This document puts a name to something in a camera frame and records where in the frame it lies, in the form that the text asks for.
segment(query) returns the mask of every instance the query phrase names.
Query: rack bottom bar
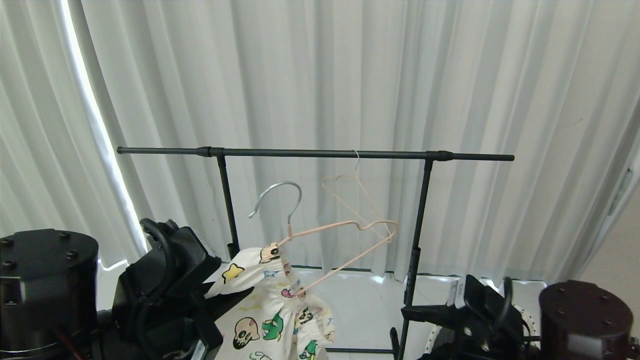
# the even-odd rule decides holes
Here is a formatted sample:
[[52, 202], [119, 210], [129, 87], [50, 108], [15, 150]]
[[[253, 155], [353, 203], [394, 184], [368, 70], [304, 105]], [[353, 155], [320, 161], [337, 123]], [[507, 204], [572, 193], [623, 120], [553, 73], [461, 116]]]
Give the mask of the rack bottom bar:
[[393, 354], [394, 351], [390, 348], [342, 348], [342, 347], [328, 347], [327, 352], [359, 352], [363, 354]]

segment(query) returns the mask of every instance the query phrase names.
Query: green dinosaur print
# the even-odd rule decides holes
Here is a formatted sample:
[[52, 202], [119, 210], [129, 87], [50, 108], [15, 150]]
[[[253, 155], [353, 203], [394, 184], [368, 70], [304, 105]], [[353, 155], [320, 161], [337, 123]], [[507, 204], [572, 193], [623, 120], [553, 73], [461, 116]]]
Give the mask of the green dinosaur print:
[[317, 342], [315, 340], [309, 341], [305, 351], [300, 354], [300, 359], [316, 360]]
[[265, 340], [280, 341], [283, 327], [284, 327], [284, 322], [280, 317], [280, 313], [277, 313], [273, 317], [273, 319], [267, 320], [262, 323], [262, 331], [264, 332], [264, 335], [262, 336], [262, 338]]

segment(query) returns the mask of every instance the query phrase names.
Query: beige wall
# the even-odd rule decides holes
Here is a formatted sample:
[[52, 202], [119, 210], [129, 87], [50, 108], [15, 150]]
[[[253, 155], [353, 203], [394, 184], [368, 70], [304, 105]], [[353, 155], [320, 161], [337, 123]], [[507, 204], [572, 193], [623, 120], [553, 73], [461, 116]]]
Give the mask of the beige wall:
[[640, 188], [580, 279], [626, 302], [635, 317], [632, 335], [640, 337]]

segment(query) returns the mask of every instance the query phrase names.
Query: vertical pole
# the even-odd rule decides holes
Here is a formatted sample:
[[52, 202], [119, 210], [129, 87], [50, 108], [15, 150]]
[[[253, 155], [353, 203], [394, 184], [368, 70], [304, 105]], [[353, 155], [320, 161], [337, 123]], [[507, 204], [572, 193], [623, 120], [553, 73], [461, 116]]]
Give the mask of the vertical pole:
[[[420, 261], [420, 232], [422, 231], [422, 221], [424, 219], [424, 206], [427, 202], [427, 191], [429, 190], [429, 180], [431, 178], [431, 169], [433, 168], [433, 160], [425, 160], [424, 173], [422, 175], [422, 190], [420, 191], [420, 202], [418, 202], [418, 215], [415, 219], [415, 230], [413, 232], [413, 245], [411, 249], [411, 259], [409, 260], [409, 271], [406, 277], [406, 288], [404, 289], [404, 305], [413, 305], [413, 294], [415, 292], [415, 280], [418, 276], [418, 262]], [[402, 324], [402, 333], [400, 337], [400, 351], [398, 360], [404, 358], [404, 348], [406, 347], [406, 338], [409, 332], [409, 320], [404, 319]]]
[[217, 159], [218, 168], [220, 169], [220, 178], [222, 179], [222, 192], [225, 195], [229, 229], [231, 230], [231, 243], [227, 244], [227, 249], [229, 251], [229, 257], [232, 259], [240, 251], [240, 243], [238, 242], [238, 230], [236, 228], [236, 217], [234, 216], [234, 205], [233, 202], [231, 202], [231, 189], [229, 188], [227, 161], [225, 160], [225, 156], [222, 154], [218, 155]]

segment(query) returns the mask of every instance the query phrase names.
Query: horizontal bar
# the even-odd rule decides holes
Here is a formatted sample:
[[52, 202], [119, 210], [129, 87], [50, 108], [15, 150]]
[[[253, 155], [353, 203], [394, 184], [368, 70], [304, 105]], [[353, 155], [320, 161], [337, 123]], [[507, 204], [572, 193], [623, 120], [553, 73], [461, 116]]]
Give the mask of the horizontal bar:
[[394, 351], [385, 348], [342, 348], [328, 347], [327, 352], [359, 352], [361, 354], [393, 354]]
[[217, 156], [267, 156], [277, 158], [363, 158], [363, 159], [416, 159], [431, 161], [479, 160], [513, 161], [506, 154], [457, 154], [449, 151], [354, 151], [354, 150], [293, 150], [293, 149], [226, 149], [223, 147], [162, 148], [118, 147], [119, 154], [165, 154]]

